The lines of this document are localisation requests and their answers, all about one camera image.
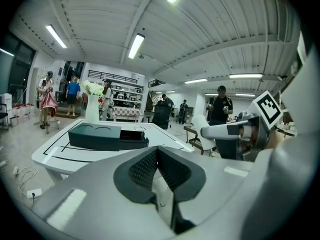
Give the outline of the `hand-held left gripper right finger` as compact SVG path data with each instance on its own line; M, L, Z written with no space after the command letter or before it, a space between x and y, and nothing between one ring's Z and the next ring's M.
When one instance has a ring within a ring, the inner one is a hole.
M230 205L252 164L157 148L158 186L166 188L158 211L170 232L160 240L240 240L245 212Z

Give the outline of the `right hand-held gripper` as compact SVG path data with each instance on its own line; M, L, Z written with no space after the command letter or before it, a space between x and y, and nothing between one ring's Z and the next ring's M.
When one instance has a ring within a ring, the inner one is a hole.
M214 140L222 159L254 162L283 116L272 95L265 91L238 116L238 123L205 126L200 135Z

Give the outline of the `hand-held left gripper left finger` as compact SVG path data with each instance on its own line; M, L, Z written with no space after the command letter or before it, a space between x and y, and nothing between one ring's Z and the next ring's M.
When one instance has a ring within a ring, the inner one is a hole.
M91 162L57 182L33 205L32 225L51 240L169 240L176 235L152 203L118 191L116 168L144 149Z

